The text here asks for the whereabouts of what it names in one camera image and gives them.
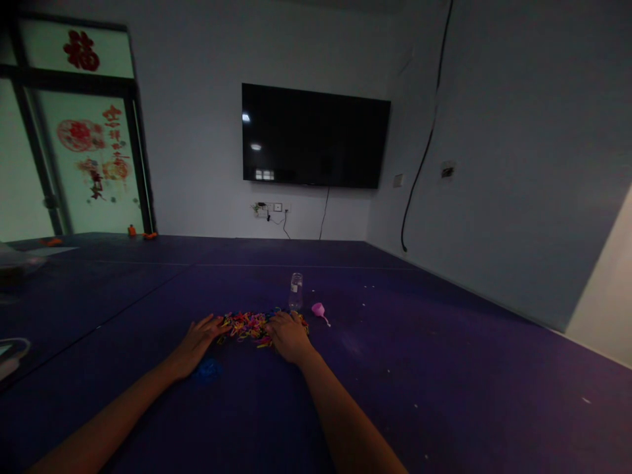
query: clear plastic bottle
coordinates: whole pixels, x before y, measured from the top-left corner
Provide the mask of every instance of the clear plastic bottle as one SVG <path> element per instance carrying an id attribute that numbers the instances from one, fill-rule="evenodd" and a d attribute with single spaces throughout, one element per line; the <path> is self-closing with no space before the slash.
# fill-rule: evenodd
<path id="1" fill-rule="evenodd" d="M 299 311 L 303 307 L 303 275 L 300 273 L 292 274 L 288 306 L 290 311 Z"/>

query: black power cord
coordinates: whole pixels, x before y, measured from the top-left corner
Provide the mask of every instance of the black power cord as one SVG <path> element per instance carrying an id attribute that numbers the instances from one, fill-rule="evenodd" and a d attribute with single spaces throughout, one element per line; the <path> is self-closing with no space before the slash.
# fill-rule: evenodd
<path id="1" fill-rule="evenodd" d="M 290 235 L 288 234 L 288 231 L 285 230 L 285 224 L 288 222 L 288 210 L 285 210 L 285 219 L 283 219 L 283 232 L 285 232 L 285 235 L 287 235 L 288 239 L 292 240 L 292 238 L 290 237 Z"/>
<path id="2" fill-rule="evenodd" d="M 428 135 L 426 150 L 423 152 L 421 163 L 419 164 L 419 169 L 417 170 L 417 176 L 415 176 L 415 180 L 413 181 L 413 187 L 410 188 L 410 195 L 408 196 L 408 204 L 406 204 L 406 211 L 404 212 L 404 220 L 402 221 L 402 233 L 400 235 L 400 239 L 402 241 L 402 248 L 404 249 L 405 252 L 408 252 L 408 249 L 406 248 L 406 245 L 404 244 L 404 227 L 406 226 L 406 216 L 408 216 L 408 208 L 410 207 L 410 200 L 413 197 L 413 191 L 415 190 L 415 185 L 417 184 L 417 180 L 419 179 L 419 174 L 421 173 L 421 168 L 423 167 L 423 163 L 426 161 L 426 156 L 428 155 L 428 150 L 430 149 L 430 143 L 433 140 L 433 133 L 435 132 L 436 110 L 438 108 L 437 97 L 439 94 L 439 85 L 441 84 L 441 67 L 443 66 L 443 52 L 446 49 L 446 37 L 448 35 L 448 26 L 450 25 L 450 17 L 452 16 L 453 3 L 454 3 L 454 0 L 450 0 L 450 6 L 448 8 L 448 18 L 446 19 L 446 27 L 443 30 L 443 41 L 441 41 L 441 54 L 439 55 L 439 70 L 436 76 L 436 89 L 434 90 L 433 124 L 430 127 L 430 134 Z"/>
<path id="3" fill-rule="evenodd" d="M 290 237 L 290 235 L 288 234 L 288 231 L 287 231 L 287 230 L 285 230 L 285 223 L 287 222 L 287 220 L 288 220 L 288 210 L 287 210 L 287 209 L 285 210 L 285 217 L 284 217 L 284 218 L 283 218 L 283 220 L 282 220 L 282 221 L 280 221 L 280 222 L 276 222 L 274 219 L 272 219 L 272 217 L 270 217 L 270 214 L 268 213 L 268 222 L 272 221 L 272 222 L 274 222 L 276 225 L 281 225 L 281 224 L 283 224 L 283 232 L 285 232 L 285 235 L 287 235 L 288 239 L 292 240 L 292 238 L 291 238 L 291 237 Z"/>
<path id="4" fill-rule="evenodd" d="M 318 235 L 318 240 L 323 236 L 323 224 L 325 223 L 325 216 L 327 215 L 327 203 L 329 202 L 329 191 L 331 186 L 327 186 L 327 199 L 325 200 L 325 213 L 323 214 L 323 221 L 321 222 L 321 233 Z"/>

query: orange object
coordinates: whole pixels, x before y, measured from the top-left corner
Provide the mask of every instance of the orange object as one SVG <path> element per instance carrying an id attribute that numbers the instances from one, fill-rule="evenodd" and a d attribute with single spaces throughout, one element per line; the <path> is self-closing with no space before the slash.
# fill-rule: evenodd
<path id="1" fill-rule="evenodd" d="M 47 247 L 57 247 L 58 245 L 63 244 L 64 242 L 62 242 L 61 239 L 58 239 L 57 237 L 53 237 L 52 239 L 50 239 L 48 242 L 46 242 L 44 239 L 40 240 L 42 245 L 45 245 Z"/>

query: black tv screen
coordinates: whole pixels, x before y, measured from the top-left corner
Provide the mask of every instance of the black tv screen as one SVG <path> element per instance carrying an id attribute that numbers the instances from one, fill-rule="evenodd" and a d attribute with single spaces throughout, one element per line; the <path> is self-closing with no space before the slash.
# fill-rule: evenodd
<path id="1" fill-rule="evenodd" d="M 244 180 L 377 188 L 390 102 L 242 84 Z"/>

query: hand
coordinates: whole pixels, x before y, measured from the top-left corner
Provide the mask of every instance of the hand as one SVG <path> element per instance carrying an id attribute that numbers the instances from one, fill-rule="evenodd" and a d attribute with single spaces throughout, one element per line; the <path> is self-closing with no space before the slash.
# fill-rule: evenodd
<path id="1" fill-rule="evenodd" d="M 292 316 L 283 312 L 277 313 L 270 318 L 265 329 L 270 334 L 276 350 L 287 362 L 301 365 L 305 358 L 316 353 L 296 311 L 292 311 Z"/>
<path id="2" fill-rule="evenodd" d="M 191 323 L 189 331 L 183 341 L 170 356 L 160 364 L 174 380 L 185 379 L 202 360 L 206 349 L 213 339 L 232 329 L 231 326 L 220 327 L 223 316 L 213 318 L 213 315 L 202 319 L 198 324 Z"/>

